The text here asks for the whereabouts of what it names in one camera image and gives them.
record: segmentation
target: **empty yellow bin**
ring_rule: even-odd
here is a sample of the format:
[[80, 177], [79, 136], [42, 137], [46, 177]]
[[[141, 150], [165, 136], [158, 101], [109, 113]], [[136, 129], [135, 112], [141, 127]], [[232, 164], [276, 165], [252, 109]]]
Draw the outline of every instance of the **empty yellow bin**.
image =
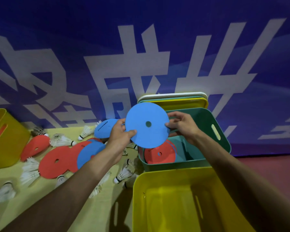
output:
[[30, 132], [0, 108], [0, 168], [15, 164], [30, 139]]
[[212, 167], [141, 174], [133, 187], [133, 231], [254, 231]]

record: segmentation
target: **black band on shuttlecock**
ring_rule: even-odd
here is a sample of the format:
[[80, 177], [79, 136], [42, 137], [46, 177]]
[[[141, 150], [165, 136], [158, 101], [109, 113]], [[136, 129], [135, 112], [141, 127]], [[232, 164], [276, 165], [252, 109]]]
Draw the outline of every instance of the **black band on shuttlecock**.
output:
[[116, 177], [116, 179], [117, 179], [118, 183], [121, 182], [121, 180], [119, 180], [117, 177]]

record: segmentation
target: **teal storage bin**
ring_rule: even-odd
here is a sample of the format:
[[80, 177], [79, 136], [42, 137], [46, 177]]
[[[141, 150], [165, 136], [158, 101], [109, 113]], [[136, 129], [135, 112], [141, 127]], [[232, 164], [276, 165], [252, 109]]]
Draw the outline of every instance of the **teal storage bin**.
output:
[[[224, 133], [222, 132], [216, 119], [208, 109], [190, 108], [180, 109], [178, 111], [190, 114], [199, 129], [205, 132], [217, 143], [219, 143], [227, 152], [231, 152], [231, 145], [229, 141], [224, 136]], [[177, 148], [177, 156], [174, 163], [147, 164], [144, 159], [144, 150], [143, 148], [139, 148], [139, 158], [142, 161], [146, 172], [210, 166], [208, 161], [202, 155], [201, 151], [195, 146], [188, 143], [183, 136], [175, 136], [168, 139]]]

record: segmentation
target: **forearm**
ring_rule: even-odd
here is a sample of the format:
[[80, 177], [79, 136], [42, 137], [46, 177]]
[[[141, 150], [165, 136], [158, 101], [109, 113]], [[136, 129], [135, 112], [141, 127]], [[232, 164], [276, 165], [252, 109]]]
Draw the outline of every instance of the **forearm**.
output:
[[195, 145], [255, 230], [290, 231], [290, 203], [275, 187], [203, 132]]
[[104, 149], [72, 177], [8, 224], [2, 231], [67, 231], [89, 195], [112, 167], [112, 150]]

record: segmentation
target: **blue disc with black text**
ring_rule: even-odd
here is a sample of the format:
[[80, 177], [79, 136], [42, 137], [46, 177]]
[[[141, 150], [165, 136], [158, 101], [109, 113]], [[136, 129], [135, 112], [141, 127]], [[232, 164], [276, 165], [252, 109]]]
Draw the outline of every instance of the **blue disc with black text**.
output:
[[126, 117], [126, 131], [136, 129], [131, 140], [143, 148], [155, 148], [163, 144], [169, 136], [170, 129], [167, 113], [157, 104], [144, 102], [133, 106]]
[[95, 156], [105, 148], [105, 145], [99, 141], [92, 141], [92, 143], [85, 146], [77, 157], [77, 168], [80, 169], [85, 163], [87, 163], [92, 156]]
[[116, 124], [118, 119], [108, 119], [101, 122], [96, 128], [94, 135], [97, 138], [109, 138], [113, 126]]

